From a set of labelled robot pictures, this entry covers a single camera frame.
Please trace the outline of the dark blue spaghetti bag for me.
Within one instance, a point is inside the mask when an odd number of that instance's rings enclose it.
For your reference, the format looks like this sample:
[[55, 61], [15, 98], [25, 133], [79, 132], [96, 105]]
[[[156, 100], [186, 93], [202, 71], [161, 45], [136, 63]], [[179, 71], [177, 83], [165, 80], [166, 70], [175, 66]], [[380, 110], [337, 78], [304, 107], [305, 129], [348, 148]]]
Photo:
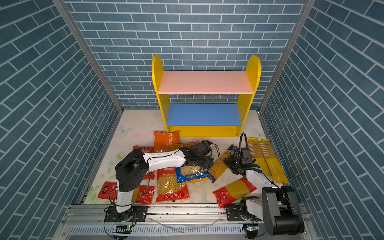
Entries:
[[223, 152], [214, 162], [212, 168], [207, 170], [207, 176], [215, 183], [219, 177], [226, 171], [228, 166], [225, 164], [225, 160], [230, 157], [234, 157], [239, 151], [238, 147], [235, 145], [231, 145], [227, 148], [225, 152]]

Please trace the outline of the blue elbow pasta bag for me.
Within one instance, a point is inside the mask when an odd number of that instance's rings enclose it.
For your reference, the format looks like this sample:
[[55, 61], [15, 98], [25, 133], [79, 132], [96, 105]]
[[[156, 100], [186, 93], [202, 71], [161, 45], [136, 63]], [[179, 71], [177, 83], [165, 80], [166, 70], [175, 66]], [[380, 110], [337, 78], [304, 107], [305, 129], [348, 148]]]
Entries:
[[210, 180], [206, 169], [199, 166], [185, 166], [175, 168], [177, 183], [179, 185], [198, 183]]

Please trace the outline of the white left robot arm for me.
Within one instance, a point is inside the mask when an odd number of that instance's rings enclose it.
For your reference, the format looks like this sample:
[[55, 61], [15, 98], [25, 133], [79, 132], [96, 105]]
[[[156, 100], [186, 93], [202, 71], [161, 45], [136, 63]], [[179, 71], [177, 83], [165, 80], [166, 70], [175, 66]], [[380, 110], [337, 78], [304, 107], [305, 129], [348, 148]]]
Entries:
[[172, 167], [199, 166], [211, 169], [213, 143], [204, 140], [194, 147], [180, 147], [164, 153], [143, 153], [140, 149], [131, 151], [116, 166], [117, 197], [113, 203], [117, 213], [131, 211], [132, 196], [145, 175], [161, 169]]

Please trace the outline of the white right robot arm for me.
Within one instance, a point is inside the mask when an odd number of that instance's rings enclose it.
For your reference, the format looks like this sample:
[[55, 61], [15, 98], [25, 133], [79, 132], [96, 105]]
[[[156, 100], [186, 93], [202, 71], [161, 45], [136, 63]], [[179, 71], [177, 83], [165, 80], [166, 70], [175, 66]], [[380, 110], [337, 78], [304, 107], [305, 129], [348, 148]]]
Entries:
[[266, 232], [271, 236], [297, 235], [305, 230], [305, 224], [294, 188], [276, 183], [265, 174], [251, 156], [249, 148], [240, 148], [226, 165], [246, 183], [262, 192], [261, 199], [243, 201], [248, 214], [263, 221]]

